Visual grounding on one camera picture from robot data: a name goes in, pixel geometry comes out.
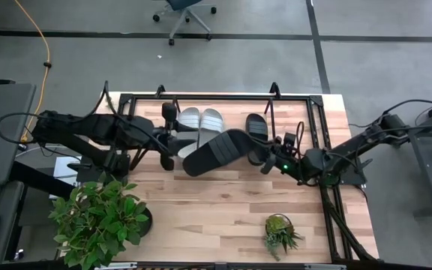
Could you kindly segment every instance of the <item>wooden tabletop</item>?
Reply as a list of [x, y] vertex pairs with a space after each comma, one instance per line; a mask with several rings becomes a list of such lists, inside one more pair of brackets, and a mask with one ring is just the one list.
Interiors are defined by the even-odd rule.
[[[111, 92], [116, 107], [120, 94]], [[324, 94], [322, 98], [331, 144], [335, 147], [351, 137], [343, 98], [339, 94]], [[136, 114], [151, 119], [154, 126], [163, 125], [161, 104], [164, 101], [167, 100], [138, 100]], [[179, 105], [181, 110], [188, 107], [197, 107], [200, 112], [216, 109], [223, 115], [226, 129], [245, 129], [249, 113], [264, 116], [266, 101], [180, 100]], [[278, 136], [295, 133], [296, 125], [303, 121], [306, 128], [301, 147], [312, 147], [304, 102], [275, 101], [274, 111]], [[103, 102], [97, 113], [110, 113], [110, 109]], [[269, 115], [267, 121], [271, 128]], [[318, 132], [322, 145], [319, 125]], [[167, 172], [159, 164], [158, 153], [149, 152], [129, 176], [130, 182], [138, 184], [132, 192], [148, 203], [154, 223], [140, 246], [126, 243], [127, 250], [115, 261], [274, 263], [263, 242], [265, 219], [274, 213], [288, 216], [303, 238], [298, 241], [298, 250], [288, 250], [287, 255], [282, 248], [279, 250], [282, 263], [331, 261], [319, 189], [298, 186], [294, 179], [281, 175], [277, 169], [263, 175], [260, 168], [251, 166], [248, 159], [242, 157], [228, 166], [193, 178], [185, 174], [178, 158], [175, 170]], [[367, 251], [377, 257], [364, 196], [352, 186], [340, 189], [348, 227]], [[335, 234], [338, 251], [343, 256], [339, 229]]]

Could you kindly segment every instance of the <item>green plant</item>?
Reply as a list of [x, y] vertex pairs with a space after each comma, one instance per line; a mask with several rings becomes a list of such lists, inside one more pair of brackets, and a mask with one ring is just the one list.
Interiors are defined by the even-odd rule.
[[269, 253], [277, 260], [280, 257], [276, 254], [279, 245], [283, 245], [284, 252], [287, 247], [298, 249], [295, 239], [302, 240], [302, 237], [294, 231], [294, 226], [290, 220], [282, 214], [273, 214], [265, 222], [266, 237], [264, 243]]
[[69, 267], [80, 264], [82, 269], [92, 266], [108, 266], [120, 251], [125, 251], [124, 240], [133, 245], [140, 243], [140, 232], [148, 226], [148, 217], [143, 214], [144, 202], [131, 194], [123, 194], [136, 184], [122, 185], [111, 175], [102, 174], [99, 182], [85, 183], [76, 187], [70, 199], [58, 198], [55, 210], [49, 218], [58, 223], [59, 250], [66, 252], [64, 263]]

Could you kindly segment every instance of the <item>black pot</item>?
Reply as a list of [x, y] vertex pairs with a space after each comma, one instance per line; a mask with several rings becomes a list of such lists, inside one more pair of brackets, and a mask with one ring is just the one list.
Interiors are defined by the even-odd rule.
[[[291, 223], [290, 218], [284, 214], [272, 214], [269, 217], [272, 217], [272, 216], [282, 217], [286, 221], [286, 223], [288, 224], [288, 227], [293, 225], [293, 223]], [[264, 227], [265, 227], [265, 231], [266, 231], [266, 235], [267, 235], [268, 234], [268, 225], [266, 225], [266, 223], [265, 223]]]
[[153, 226], [153, 216], [151, 214], [151, 212], [149, 211], [149, 209], [144, 209], [144, 211], [141, 213], [143, 215], [145, 215], [146, 217], [148, 217], [147, 221], [141, 222], [140, 226], [141, 226], [141, 230], [139, 231], [139, 235], [141, 237], [147, 235], [149, 233], [149, 230], [151, 229], [151, 227]]

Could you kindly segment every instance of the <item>office chair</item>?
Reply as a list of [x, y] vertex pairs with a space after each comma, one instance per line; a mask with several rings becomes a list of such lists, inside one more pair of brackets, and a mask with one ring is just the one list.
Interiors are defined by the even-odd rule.
[[190, 17], [193, 17], [196, 22], [203, 27], [208, 34], [206, 34], [206, 39], [210, 41], [212, 39], [211, 29], [199, 18], [191, 9], [192, 7], [211, 7], [211, 14], [216, 14], [216, 5], [215, 4], [196, 4], [201, 2], [202, 0], [166, 0], [168, 4], [162, 11], [158, 11], [154, 13], [153, 20], [157, 23], [160, 20], [160, 15], [165, 14], [166, 12], [175, 12], [178, 11], [181, 13], [181, 16], [178, 19], [178, 22], [174, 25], [169, 33], [169, 45], [174, 45], [173, 36], [178, 30], [179, 26], [183, 23], [183, 20], [186, 20], [186, 23], [190, 22]]

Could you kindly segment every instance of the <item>white slide sandal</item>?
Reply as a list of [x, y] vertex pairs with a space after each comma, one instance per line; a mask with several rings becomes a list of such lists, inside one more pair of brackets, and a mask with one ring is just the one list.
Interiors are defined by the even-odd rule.
[[215, 109], [205, 109], [199, 126], [198, 148], [224, 131], [223, 116]]
[[[200, 111], [195, 108], [187, 108], [178, 115], [178, 122], [190, 128], [200, 128]], [[176, 134], [176, 138], [180, 140], [194, 140], [195, 143], [182, 148], [178, 152], [180, 158], [186, 158], [189, 154], [196, 151], [198, 141], [198, 131], [191, 132], [179, 132]]]

